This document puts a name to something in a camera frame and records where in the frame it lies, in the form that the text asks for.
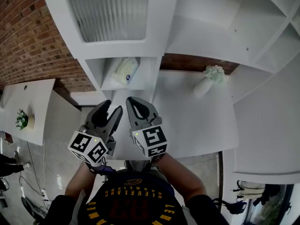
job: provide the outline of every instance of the white desk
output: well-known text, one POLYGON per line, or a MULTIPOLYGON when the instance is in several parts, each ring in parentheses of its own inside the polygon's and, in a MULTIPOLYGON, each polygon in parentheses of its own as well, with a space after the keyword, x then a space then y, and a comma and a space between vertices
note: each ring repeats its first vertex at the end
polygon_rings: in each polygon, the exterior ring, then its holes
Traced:
MULTIPOLYGON (((202 97, 193 95, 202 73, 160 71, 153 104, 163 119, 169 141, 168 152, 175 158, 193 157, 238 146, 238 133, 227 82, 214 84, 202 97)), ((126 107, 114 138, 113 159, 146 159, 129 137, 126 107)))
POLYGON ((68 143, 79 127, 81 112, 53 91, 54 82, 48 79, 6 86, 0 101, 0 130, 40 146, 45 138, 68 143), (15 126, 19 109, 34 116, 32 130, 15 126))

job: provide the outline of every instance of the black t-shirt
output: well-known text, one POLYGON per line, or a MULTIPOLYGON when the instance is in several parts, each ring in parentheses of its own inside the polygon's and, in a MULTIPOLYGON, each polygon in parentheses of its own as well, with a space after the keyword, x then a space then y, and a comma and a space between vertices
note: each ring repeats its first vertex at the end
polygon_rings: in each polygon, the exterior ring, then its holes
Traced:
MULTIPOLYGON (((58 196, 42 223, 68 224, 75 201, 58 196)), ((228 224, 206 195, 191 198, 186 206, 198 225, 228 224)), ((151 174, 133 172, 118 174, 98 190, 95 197, 80 207, 79 225, 188 225, 173 188, 151 174)))

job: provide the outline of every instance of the brick wall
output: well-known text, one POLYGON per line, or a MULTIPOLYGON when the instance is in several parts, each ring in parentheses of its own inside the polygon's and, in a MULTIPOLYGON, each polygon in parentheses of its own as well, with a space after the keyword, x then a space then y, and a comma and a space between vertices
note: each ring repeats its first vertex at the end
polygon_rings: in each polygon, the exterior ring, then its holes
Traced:
POLYGON ((0 90, 57 78, 54 90, 95 90, 65 45, 45 0, 0 0, 0 90))
POLYGON ((203 72, 207 66, 214 65, 221 66, 225 74, 230 75, 239 64, 214 58, 165 53, 161 61, 160 69, 203 72))

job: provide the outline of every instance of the potted plant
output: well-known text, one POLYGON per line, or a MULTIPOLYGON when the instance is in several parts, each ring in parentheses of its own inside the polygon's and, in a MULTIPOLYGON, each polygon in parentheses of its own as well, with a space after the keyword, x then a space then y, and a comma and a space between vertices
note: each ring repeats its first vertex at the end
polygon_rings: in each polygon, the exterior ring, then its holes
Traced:
POLYGON ((194 87, 194 94, 201 98, 211 88, 214 82, 221 83, 223 81, 224 70, 220 66, 207 66, 205 77, 194 87))
POLYGON ((19 109, 19 112, 17 113, 17 122, 15 122, 16 127, 20 128, 20 130, 23 130, 24 128, 32 129, 34 126, 34 117, 27 116, 26 112, 24 112, 23 109, 19 109))

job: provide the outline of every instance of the white box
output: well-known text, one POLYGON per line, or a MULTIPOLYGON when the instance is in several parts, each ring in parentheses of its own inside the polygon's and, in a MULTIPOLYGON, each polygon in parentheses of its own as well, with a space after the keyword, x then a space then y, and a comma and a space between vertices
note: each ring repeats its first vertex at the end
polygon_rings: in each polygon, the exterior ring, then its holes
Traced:
POLYGON ((134 131, 132 137, 134 144, 147 158, 165 153, 167 150, 168 142, 161 125, 134 131))
POLYGON ((100 166, 101 158, 108 152, 100 137, 75 131, 67 147, 78 159, 92 166, 100 166))

